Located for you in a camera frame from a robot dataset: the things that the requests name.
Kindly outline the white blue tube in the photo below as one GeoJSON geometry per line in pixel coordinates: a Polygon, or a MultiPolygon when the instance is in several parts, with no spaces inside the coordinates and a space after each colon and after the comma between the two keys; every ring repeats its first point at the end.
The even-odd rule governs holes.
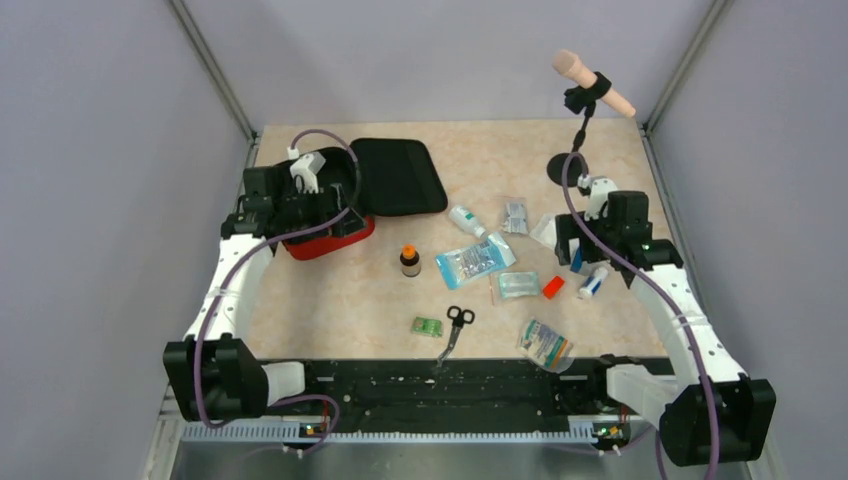
{"type": "Polygon", "coordinates": [[[593,298],[608,275],[609,271],[607,268],[603,266],[595,268],[579,288],[578,297],[580,299],[593,298]]]}

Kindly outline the white plastic packet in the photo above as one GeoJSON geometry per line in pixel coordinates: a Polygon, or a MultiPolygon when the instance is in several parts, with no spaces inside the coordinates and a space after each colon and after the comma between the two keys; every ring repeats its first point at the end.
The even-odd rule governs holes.
{"type": "Polygon", "coordinates": [[[529,236],[542,246],[554,250],[557,245],[556,214],[545,213],[531,229],[529,236]]]}

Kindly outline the clear bag wipe sachets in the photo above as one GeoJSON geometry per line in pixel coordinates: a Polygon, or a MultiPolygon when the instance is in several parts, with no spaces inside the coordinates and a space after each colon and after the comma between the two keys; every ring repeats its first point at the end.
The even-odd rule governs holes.
{"type": "Polygon", "coordinates": [[[501,230],[508,234],[528,235],[526,201],[519,197],[502,198],[501,230]]]}

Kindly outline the small teal pad packet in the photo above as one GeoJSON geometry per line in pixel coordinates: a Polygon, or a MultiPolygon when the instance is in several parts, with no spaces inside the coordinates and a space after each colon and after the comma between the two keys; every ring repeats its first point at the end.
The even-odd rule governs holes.
{"type": "Polygon", "coordinates": [[[494,305],[541,294],[537,272],[502,271],[490,276],[491,298],[494,305]]]}

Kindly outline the bandage roll packet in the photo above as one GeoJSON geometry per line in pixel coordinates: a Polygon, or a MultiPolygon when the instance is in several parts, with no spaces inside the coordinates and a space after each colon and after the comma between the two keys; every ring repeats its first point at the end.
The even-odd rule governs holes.
{"type": "Polygon", "coordinates": [[[548,324],[532,318],[521,327],[517,349],[539,368],[564,373],[573,364],[574,344],[548,324]]]}

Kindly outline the white bottle green label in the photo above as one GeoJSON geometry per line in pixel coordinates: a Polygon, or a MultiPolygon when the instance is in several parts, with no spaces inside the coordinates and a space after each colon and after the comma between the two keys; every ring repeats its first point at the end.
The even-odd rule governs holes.
{"type": "Polygon", "coordinates": [[[487,232],[479,218],[465,206],[455,205],[452,207],[449,211],[449,218],[461,230],[474,235],[476,238],[483,238],[487,232]]]}

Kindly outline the blue gauze packet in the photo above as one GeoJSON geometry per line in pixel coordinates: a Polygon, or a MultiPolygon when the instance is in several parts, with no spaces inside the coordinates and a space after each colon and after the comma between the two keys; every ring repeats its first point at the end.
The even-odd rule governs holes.
{"type": "Polygon", "coordinates": [[[438,254],[438,270],[449,290],[505,270],[516,262],[513,249],[500,233],[491,233],[478,244],[438,254]]]}

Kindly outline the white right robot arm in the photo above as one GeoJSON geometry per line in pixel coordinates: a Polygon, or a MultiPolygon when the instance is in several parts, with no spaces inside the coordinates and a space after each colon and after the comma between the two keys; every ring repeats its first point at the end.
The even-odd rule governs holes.
{"type": "Polygon", "coordinates": [[[646,309],[676,378],[660,380],[635,360],[610,357],[586,385],[589,404],[612,412],[633,408],[657,431],[677,466],[747,462],[760,458],[776,407],[769,381],[752,378],[724,348],[691,291],[675,245],[653,236],[648,197],[601,183],[583,187],[583,211],[557,219],[562,263],[586,266],[581,297],[593,297],[618,272],[646,309]]]}

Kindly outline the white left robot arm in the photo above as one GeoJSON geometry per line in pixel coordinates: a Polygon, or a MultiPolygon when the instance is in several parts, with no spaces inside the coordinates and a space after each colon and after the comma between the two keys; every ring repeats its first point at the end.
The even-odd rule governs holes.
{"type": "Polygon", "coordinates": [[[317,407],[321,388],[302,363],[265,365],[243,335],[279,249],[347,240],[351,220],[368,223],[358,212],[363,179],[357,166],[346,169],[342,182],[293,174],[287,163],[244,174],[245,192],[221,226],[218,262],[200,311],[162,356],[180,414],[209,429],[259,418],[280,400],[302,414],[317,407]]]}

